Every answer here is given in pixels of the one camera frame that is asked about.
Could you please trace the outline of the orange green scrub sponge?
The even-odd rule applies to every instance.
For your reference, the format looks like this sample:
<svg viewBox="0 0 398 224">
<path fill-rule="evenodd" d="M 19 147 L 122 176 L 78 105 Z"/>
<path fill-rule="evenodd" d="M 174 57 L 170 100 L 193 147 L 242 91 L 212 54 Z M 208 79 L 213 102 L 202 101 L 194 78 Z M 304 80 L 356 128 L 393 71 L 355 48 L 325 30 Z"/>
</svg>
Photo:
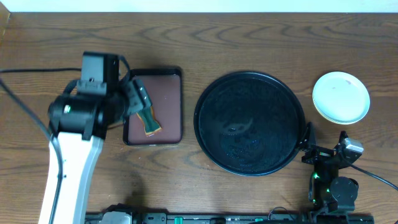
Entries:
<svg viewBox="0 0 398 224">
<path fill-rule="evenodd" d="M 155 119 L 155 113 L 152 106 L 149 108 L 143 109 L 137 113 L 138 118 L 141 120 L 144 133 L 146 136 L 151 136 L 155 133 L 158 133 L 162 130 L 161 125 Z"/>
</svg>

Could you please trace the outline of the yellow plate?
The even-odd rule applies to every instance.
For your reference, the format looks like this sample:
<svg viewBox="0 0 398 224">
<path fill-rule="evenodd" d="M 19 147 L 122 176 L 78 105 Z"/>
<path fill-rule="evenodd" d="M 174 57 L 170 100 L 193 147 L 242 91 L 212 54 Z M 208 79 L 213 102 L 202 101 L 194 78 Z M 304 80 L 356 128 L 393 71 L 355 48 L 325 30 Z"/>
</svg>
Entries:
<svg viewBox="0 0 398 224">
<path fill-rule="evenodd" d="M 336 124 L 345 124 L 345 122 L 340 121 L 340 120 L 335 119 L 334 117 L 330 116 L 330 115 L 328 114 L 328 110 L 326 110 L 326 109 L 324 109 L 324 108 L 322 108 L 322 107 L 319 107 L 318 105 L 315 105 L 315 108 L 316 108 L 316 110 L 319 112 L 319 114 L 320 114 L 323 118 L 325 118 L 326 120 L 328 120 L 328 121 L 330 121 L 330 122 L 332 122 L 332 123 L 336 123 Z"/>
</svg>

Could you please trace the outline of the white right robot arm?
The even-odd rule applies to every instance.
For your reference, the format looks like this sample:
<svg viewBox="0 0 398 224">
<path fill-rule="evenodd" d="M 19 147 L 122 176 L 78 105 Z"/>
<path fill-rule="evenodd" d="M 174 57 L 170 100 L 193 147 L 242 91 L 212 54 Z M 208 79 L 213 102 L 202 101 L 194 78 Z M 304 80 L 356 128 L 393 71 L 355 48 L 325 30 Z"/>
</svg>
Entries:
<svg viewBox="0 0 398 224">
<path fill-rule="evenodd" d="M 309 223 L 348 223 L 354 211 L 359 185 L 356 180 L 339 175 L 364 152 L 363 145 L 342 131 L 333 149 L 317 146 L 315 130 L 308 123 L 298 150 L 305 154 L 302 162 L 313 166 L 308 199 L 313 210 L 308 212 Z"/>
</svg>

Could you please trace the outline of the light green plate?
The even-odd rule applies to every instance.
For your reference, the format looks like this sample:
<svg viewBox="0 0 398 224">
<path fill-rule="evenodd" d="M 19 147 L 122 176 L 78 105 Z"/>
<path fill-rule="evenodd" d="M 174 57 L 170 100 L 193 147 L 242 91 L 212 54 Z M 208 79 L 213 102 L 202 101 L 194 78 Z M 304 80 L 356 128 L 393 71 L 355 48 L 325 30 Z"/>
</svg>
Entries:
<svg viewBox="0 0 398 224">
<path fill-rule="evenodd" d="M 346 72 L 329 72 L 320 77 L 312 91 L 313 104 L 326 110 L 345 125 L 357 123 L 370 109 L 370 95 L 365 85 Z"/>
</svg>

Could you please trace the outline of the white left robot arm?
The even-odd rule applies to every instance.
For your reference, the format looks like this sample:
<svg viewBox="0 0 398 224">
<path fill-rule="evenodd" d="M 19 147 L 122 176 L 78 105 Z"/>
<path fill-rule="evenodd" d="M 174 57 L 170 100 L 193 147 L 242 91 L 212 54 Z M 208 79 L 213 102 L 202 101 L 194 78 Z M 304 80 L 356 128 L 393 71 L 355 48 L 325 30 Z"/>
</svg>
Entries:
<svg viewBox="0 0 398 224">
<path fill-rule="evenodd" d="M 40 223 L 83 223 L 108 127 L 150 106 L 140 81 L 119 76 L 122 55 L 84 52 L 81 77 L 48 109 L 50 161 Z"/>
</svg>

